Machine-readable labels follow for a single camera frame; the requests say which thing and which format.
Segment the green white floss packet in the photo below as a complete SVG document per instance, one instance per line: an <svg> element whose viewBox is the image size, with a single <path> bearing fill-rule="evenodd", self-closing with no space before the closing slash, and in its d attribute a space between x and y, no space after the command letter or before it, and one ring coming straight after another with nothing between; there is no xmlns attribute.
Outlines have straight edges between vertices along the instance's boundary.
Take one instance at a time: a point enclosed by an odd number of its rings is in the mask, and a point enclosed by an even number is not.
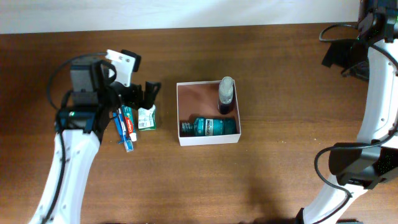
<svg viewBox="0 0 398 224"><path fill-rule="evenodd" d="M150 109L139 108L138 109L138 129L140 131L147 131L156 129L156 122L155 122L155 112L156 107L152 105Z"/></svg>

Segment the purple liquid clear bottle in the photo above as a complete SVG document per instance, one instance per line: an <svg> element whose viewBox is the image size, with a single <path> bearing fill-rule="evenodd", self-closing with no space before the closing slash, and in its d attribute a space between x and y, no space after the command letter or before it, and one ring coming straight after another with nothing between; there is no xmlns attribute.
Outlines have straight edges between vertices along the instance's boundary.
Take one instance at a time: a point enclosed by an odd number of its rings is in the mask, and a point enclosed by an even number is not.
<svg viewBox="0 0 398 224"><path fill-rule="evenodd" d="M218 88L218 110L221 114L228 114L233 108L234 80L224 77Z"/></svg>

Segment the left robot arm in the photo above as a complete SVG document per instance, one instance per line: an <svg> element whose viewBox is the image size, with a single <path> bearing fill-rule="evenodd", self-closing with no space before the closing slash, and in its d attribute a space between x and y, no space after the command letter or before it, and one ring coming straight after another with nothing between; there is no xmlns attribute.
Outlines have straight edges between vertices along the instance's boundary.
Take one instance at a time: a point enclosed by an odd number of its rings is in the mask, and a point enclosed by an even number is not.
<svg viewBox="0 0 398 224"><path fill-rule="evenodd" d="M103 60L98 54L71 58L72 89L55 115L55 147L49 176L31 223L79 223L91 165L112 113L122 106L149 109L161 88L146 82L143 88L122 84L124 72L136 72L140 56Z"/></svg>

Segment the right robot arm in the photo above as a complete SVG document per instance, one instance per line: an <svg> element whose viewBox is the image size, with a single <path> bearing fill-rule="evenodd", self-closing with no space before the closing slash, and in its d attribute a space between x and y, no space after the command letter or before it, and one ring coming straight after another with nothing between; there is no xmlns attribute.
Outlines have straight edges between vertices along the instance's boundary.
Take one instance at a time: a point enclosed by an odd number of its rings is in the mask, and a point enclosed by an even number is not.
<svg viewBox="0 0 398 224"><path fill-rule="evenodd" d="M377 184L397 177L397 1L361 1L355 39L330 39L322 64L368 82L364 118L356 142L322 149L329 153L329 178L296 223L338 223L348 207Z"/></svg>

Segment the teal mouthwash bottle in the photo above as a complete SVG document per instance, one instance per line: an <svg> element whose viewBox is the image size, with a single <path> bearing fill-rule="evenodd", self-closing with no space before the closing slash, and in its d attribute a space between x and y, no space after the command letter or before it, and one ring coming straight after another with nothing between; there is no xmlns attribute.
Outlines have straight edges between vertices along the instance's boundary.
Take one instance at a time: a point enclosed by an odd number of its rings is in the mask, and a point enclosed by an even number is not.
<svg viewBox="0 0 398 224"><path fill-rule="evenodd" d="M214 119L197 117L194 122L183 122L181 132L187 136L222 136L237 134L233 118Z"/></svg>

